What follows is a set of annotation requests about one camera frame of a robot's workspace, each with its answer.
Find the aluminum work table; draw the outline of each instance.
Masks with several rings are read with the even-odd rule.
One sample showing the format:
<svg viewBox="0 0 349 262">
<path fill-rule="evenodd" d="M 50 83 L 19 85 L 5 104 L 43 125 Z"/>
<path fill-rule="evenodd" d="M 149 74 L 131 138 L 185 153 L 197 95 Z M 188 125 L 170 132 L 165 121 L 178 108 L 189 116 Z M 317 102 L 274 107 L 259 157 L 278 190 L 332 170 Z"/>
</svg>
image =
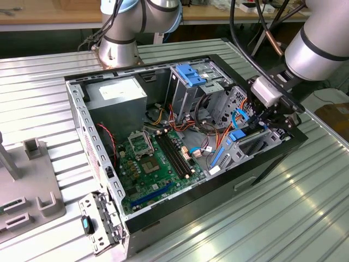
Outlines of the aluminum work table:
<svg viewBox="0 0 349 262">
<path fill-rule="evenodd" d="M 140 46 L 139 52 L 145 63 L 217 53 L 245 78 L 256 74 L 220 39 Z M 92 52 L 0 60 L 3 144 L 46 142 L 67 208 L 63 217 L 1 244 L 1 261 L 116 261 L 116 248 L 93 256 L 80 222 L 77 201 L 97 183 L 63 80 L 100 69 Z M 348 144 L 309 114 L 301 115 L 299 127 L 307 142 L 263 182 L 130 261 L 348 261 Z"/>
</svg>

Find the red wire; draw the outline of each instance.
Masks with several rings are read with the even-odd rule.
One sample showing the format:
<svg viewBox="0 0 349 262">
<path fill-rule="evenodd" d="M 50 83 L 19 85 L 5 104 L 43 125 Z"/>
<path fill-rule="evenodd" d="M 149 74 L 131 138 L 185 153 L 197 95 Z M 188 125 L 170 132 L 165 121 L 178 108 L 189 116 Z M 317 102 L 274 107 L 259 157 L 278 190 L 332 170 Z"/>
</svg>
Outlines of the red wire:
<svg viewBox="0 0 349 262">
<path fill-rule="evenodd" d="M 111 142 L 113 143 L 113 151 L 114 151 L 114 167 L 116 168 L 116 148 L 115 148 L 115 141 L 113 135 L 110 133 L 110 131 L 103 126 L 102 124 L 97 124 L 97 126 L 102 127 L 104 130 L 107 131 L 108 135 L 110 136 Z"/>
</svg>

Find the black cable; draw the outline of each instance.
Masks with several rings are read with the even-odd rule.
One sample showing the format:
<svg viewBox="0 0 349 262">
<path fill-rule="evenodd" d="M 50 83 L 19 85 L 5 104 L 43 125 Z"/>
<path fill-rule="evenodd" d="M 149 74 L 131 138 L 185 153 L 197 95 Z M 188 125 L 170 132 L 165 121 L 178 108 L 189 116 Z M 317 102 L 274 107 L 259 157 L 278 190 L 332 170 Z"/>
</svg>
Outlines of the black cable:
<svg viewBox="0 0 349 262">
<path fill-rule="evenodd" d="M 77 50 L 79 51 L 80 48 L 84 45 L 84 44 L 90 44 L 91 42 L 99 42 L 99 40 L 107 33 L 107 31 L 113 26 L 114 24 L 114 20 L 116 18 L 116 16 L 119 13 L 121 4 L 122 4 L 123 0 L 119 0 L 118 2 L 115 2 L 114 5 L 114 9 L 113 9 L 113 13 L 112 15 L 108 18 L 108 20 L 104 23 L 104 25 L 94 34 L 90 35 L 88 38 L 86 38 L 84 40 L 84 42 L 82 44 L 80 44 L 77 48 Z"/>
<path fill-rule="evenodd" d="M 113 15 L 112 15 L 112 16 L 114 17 L 114 19 L 111 21 L 111 23 L 110 23 L 110 25 L 107 27 L 107 29 L 104 30 L 104 31 L 102 32 L 101 36 L 100 36 L 98 39 L 96 39 L 95 42 L 100 42 L 100 39 L 102 39 L 102 38 L 105 36 L 105 34 L 109 31 L 109 29 L 113 26 L 114 21 L 115 21 L 115 19 L 116 19 L 116 16 L 117 16 L 118 13 L 119 13 L 119 10 L 120 10 L 120 7 L 121 7 L 121 5 L 122 5 L 122 2 L 123 2 L 123 0 L 119 0 L 117 4 L 115 3 L 115 6 L 117 5 L 117 8 L 115 9 L 115 6 L 114 6 L 115 14 L 114 14 L 114 11 L 113 11 Z"/>
<path fill-rule="evenodd" d="M 241 46 L 237 35 L 235 33 L 235 28 L 234 28 L 234 13 L 235 13 L 235 2 L 236 0 L 231 1 L 231 6 L 230 6 L 230 18 L 229 18 L 229 27 L 230 27 L 230 33 L 232 36 L 232 39 L 236 45 L 236 47 L 239 49 L 239 51 L 242 53 L 242 55 L 246 58 L 250 64 L 256 68 L 256 70 L 264 76 L 264 78 L 269 81 L 281 94 L 283 94 L 286 98 L 288 98 L 294 105 L 295 105 L 295 111 L 297 112 L 305 112 L 304 106 L 302 106 L 298 101 L 296 101 L 287 91 L 285 91 L 273 78 L 271 78 L 267 72 L 263 70 L 253 59 L 252 57 L 244 50 L 244 48 Z"/>
<path fill-rule="evenodd" d="M 312 94 L 313 94 L 317 99 L 319 99 L 319 100 L 321 100 L 321 101 L 323 101 L 323 102 L 325 102 L 325 103 L 332 103 L 332 104 L 334 105 L 334 103 L 333 103 L 332 101 L 323 100 L 323 99 L 321 99 L 320 97 L 318 97 L 318 96 L 315 94 L 315 91 L 313 91 Z"/>
<path fill-rule="evenodd" d="M 282 14 L 285 11 L 289 2 L 290 2 L 290 0 L 284 0 L 284 2 L 282 3 L 281 7 L 279 8 L 278 13 L 276 14 L 276 16 L 272 22 L 272 25 L 275 24 L 280 19 L 280 17 L 282 16 Z"/>
<path fill-rule="evenodd" d="M 261 20 L 261 25 L 262 25 L 264 31 L 268 31 L 267 23 L 266 23 L 266 21 L 264 19 L 263 12 L 261 10 L 260 1 L 259 0 L 255 0 L 255 3 L 256 3 L 256 9 L 257 9 L 257 12 L 258 12 L 258 16 L 260 17 L 260 20 Z"/>
<path fill-rule="evenodd" d="M 292 15 L 298 13 L 299 11 L 301 11 L 304 7 L 306 7 L 305 3 L 301 4 L 300 6 L 298 6 L 297 8 L 293 9 L 291 12 L 289 12 L 287 15 L 285 15 L 284 17 L 282 17 L 280 20 L 276 21 L 274 24 L 272 24 L 269 28 L 269 30 L 273 30 L 276 26 L 280 25 L 282 22 L 284 22 L 285 20 L 289 19 Z"/>
<path fill-rule="evenodd" d="M 208 160 L 209 157 L 211 157 L 211 156 L 210 156 L 211 154 L 214 154 L 214 153 L 211 152 L 210 154 L 208 154 L 208 155 L 206 156 L 206 167 L 207 167 L 207 169 L 209 169 L 209 165 L 208 165 L 207 160 Z"/>
<path fill-rule="evenodd" d="M 265 9 L 266 9 L 266 4 L 263 6 L 262 13 L 264 13 Z M 261 31 L 261 28 L 258 29 L 256 35 L 249 41 L 249 43 L 247 44 L 246 48 L 248 48 L 249 45 L 252 44 L 252 42 L 257 38 L 257 36 L 259 35 L 260 31 Z"/>
</svg>

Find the wire bundle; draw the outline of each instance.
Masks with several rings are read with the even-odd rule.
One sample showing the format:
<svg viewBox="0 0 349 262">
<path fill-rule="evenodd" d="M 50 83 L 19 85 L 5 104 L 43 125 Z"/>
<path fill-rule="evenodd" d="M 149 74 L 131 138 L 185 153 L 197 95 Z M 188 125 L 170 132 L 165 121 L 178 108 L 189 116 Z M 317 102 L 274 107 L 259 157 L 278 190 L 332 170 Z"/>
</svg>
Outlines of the wire bundle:
<svg viewBox="0 0 349 262">
<path fill-rule="evenodd" d="M 160 114 L 159 114 L 158 120 L 156 120 L 154 123 L 152 123 L 153 126 L 156 126 L 157 124 L 160 123 L 160 121 L 161 121 L 161 119 L 162 119 L 162 117 L 163 117 L 163 111 L 164 111 L 164 109 L 161 108 L 161 109 L 160 109 Z"/>
<path fill-rule="evenodd" d="M 234 127 L 235 128 L 238 128 L 237 124 L 236 124 L 236 121 L 238 121 L 241 117 L 243 117 L 243 114 L 245 114 L 245 112 L 243 111 L 244 110 L 244 105 L 245 105 L 245 102 L 247 101 L 247 98 L 245 98 L 242 102 L 241 102 L 241 105 L 240 105 L 240 110 L 242 112 L 239 112 L 238 110 L 234 111 L 233 115 L 232 115 L 232 122 L 229 124 L 229 126 L 225 129 L 224 133 L 223 133 L 223 136 L 221 137 L 219 143 L 218 143 L 218 146 L 220 146 L 220 144 L 222 143 L 223 141 L 223 138 L 227 135 L 227 133 L 229 132 L 230 128 L 232 127 L 232 124 L 234 123 Z"/>
<path fill-rule="evenodd" d="M 185 130 L 187 130 L 189 127 L 192 127 L 193 125 L 195 125 L 193 120 L 188 121 L 187 123 L 183 123 L 181 126 L 176 126 L 176 122 L 175 122 L 175 117 L 173 114 L 173 108 L 172 105 L 170 104 L 169 106 L 170 108 L 170 117 L 169 117 L 169 123 L 170 126 L 177 132 L 183 132 Z"/>
</svg>

